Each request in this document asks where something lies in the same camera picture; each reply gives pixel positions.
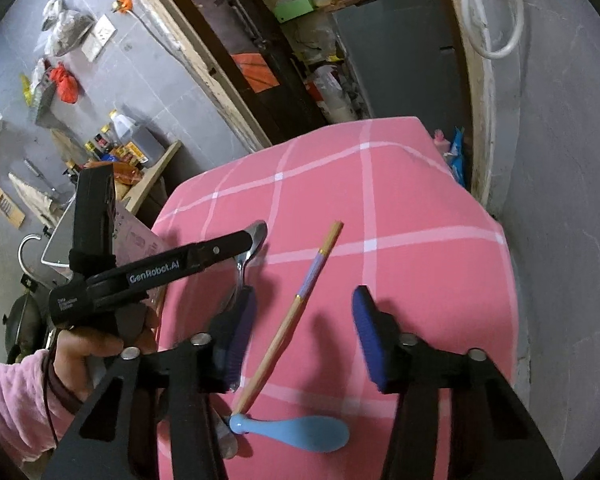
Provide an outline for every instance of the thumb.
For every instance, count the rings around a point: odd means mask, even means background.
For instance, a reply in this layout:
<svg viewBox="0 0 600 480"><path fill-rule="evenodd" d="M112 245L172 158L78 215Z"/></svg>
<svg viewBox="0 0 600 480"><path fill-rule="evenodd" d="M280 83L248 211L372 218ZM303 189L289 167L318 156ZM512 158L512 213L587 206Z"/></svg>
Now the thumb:
<svg viewBox="0 0 600 480"><path fill-rule="evenodd" d="M120 354L123 349L122 339L86 326L63 330L58 336L58 351L68 357L109 357Z"/></svg>

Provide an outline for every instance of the pink bottle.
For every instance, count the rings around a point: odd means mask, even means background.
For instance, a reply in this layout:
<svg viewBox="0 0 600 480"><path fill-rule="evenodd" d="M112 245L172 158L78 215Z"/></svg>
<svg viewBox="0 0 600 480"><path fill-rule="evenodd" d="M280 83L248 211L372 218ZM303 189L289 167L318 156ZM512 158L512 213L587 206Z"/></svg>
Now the pink bottle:
<svg viewBox="0 0 600 480"><path fill-rule="evenodd" d="M436 145L440 155L448 153L451 149L451 142L445 139L445 134L442 133L442 130L435 131L433 135L433 143Z"/></svg>

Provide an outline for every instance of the blue gripper pad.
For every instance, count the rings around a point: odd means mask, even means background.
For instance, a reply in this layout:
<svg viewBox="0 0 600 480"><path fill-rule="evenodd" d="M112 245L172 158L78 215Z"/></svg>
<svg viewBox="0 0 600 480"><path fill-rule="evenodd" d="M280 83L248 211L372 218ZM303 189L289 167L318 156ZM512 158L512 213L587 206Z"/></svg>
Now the blue gripper pad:
<svg viewBox="0 0 600 480"><path fill-rule="evenodd" d="M400 337L400 327L394 316L378 310L365 285L353 291L352 307L369 377L381 393L392 393L388 387L395 379L390 377L391 364Z"/></svg>
<svg viewBox="0 0 600 480"><path fill-rule="evenodd" d="M256 317L256 294L245 285L236 292L237 299L229 310L215 316L209 333L215 340L214 365L226 388L240 383L240 372Z"/></svg>

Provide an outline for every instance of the orange plug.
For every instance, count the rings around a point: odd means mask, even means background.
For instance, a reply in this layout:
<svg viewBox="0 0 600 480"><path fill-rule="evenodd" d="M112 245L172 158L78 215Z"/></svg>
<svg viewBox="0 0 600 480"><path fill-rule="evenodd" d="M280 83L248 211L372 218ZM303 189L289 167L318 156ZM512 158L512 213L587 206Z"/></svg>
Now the orange plug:
<svg viewBox="0 0 600 480"><path fill-rule="evenodd" d="M133 0L116 0L113 3L113 12L122 12L126 14L130 10L134 10Z"/></svg>

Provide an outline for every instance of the hand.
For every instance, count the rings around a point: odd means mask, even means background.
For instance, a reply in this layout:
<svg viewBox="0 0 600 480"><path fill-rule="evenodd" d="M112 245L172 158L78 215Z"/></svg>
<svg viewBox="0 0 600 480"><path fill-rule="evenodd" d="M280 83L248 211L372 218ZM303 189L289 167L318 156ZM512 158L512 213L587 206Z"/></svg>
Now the hand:
<svg viewBox="0 0 600 480"><path fill-rule="evenodd" d="M158 327L158 316L152 308L146 310L144 330L134 343L143 354L157 351L152 329ZM58 348L54 360L54 370L62 384L78 399L84 402L93 391L86 357L110 357L119 355L124 349L122 339L99 332L94 328L79 327L62 330L58 335Z"/></svg>

